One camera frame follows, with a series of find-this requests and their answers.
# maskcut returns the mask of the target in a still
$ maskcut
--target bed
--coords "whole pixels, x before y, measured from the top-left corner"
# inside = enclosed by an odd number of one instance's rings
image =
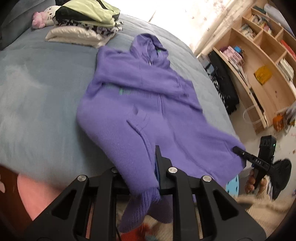
[[[112,167],[76,123],[77,105],[95,72],[98,50],[45,42],[51,27],[32,30],[29,17],[33,8],[43,11],[55,3],[27,2],[32,4],[26,5],[25,16],[19,6],[8,14],[12,27],[21,17],[24,32],[0,51],[0,164],[36,180],[66,186],[80,174],[92,177]],[[172,68],[193,82],[207,121],[235,136],[214,85],[189,47],[155,25],[123,14],[120,19],[124,30],[107,45],[128,50],[136,35],[156,35],[169,51]],[[8,29],[2,25],[2,35]]]

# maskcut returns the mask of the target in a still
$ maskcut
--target hello kitty plush toy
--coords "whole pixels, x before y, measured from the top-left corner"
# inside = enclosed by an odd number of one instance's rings
[[[38,28],[44,28],[47,26],[53,26],[54,22],[52,20],[52,17],[55,15],[55,12],[60,7],[61,6],[50,6],[47,9],[45,9],[43,12],[35,12],[33,14],[32,28],[38,29]]]

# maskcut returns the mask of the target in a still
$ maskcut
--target metal screw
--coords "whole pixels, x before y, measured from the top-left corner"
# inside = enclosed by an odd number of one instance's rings
[[[202,179],[207,183],[209,183],[212,180],[212,178],[208,175],[203,176]]]
[[[112,168],[111,171],[112,171],[113,173],[118,173],[118,171],[117,171],[117,169],[116,169],[115,167]]]
[[[80,176],[77,178],[77,180],[78,180],[79,182],[84,182],[84,181],[86,180],[86,176],[85,176],[85,175],[80,175]]]
[[[168,171],[169,171],[170,173],[176,173],[176,172],[178,171],[178,169],[175,168],[175,167],[170,167],[170,168],[168,169]]]

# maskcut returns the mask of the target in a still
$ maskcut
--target purple hoodie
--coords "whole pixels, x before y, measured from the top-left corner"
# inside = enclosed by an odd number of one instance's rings
[[[100,47],[94,78],[78,106],[79,125],[134,196],[122,232],[139,226],[146,214],[172,220],[169,202],[158,191],[155,145],[174,167],[193,177],[210,175],[221,186],[246,165],[231,151],[236,145],[244,149],[242,143],[207,123],[192,82],[172,70],[167,57],[150,34],[136,36],[127,52]]]

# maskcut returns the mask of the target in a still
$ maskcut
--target wooden bookshelf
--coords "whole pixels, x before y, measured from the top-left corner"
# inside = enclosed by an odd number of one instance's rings
[[[260,4],[254,5],[262,7],[265,3],[264,0],[260,0]],[[273,31],[272,35],[249,20],[253,14],[260,15],[269,21]],[[249,39],[239,32],[240,27],[244,24],[248,24],[256,34],[254,39]],[[213,47],[213,50],[228,65],[231,79],[243,105],[246,108],[255,106],[248,111],[248,115],[251,122],[260,120],[259,123],[253,124],[256,133],[270,127],[276,113],[290,106],[296,100],[296,78],[294,77],[291,82],[286,81],[277,67],[279,61],[285,58],[294,69],[296,76],[296,60],[280,43],[282,39],[296,53],[296,39],[277,22],[251,7]],[[242,68],[247,75],[248,85],[220,52],[222,47],[227,46],[239,46],[244,50]],[[272,77],[261,85],[254,73],[264,65],[272,72]]]

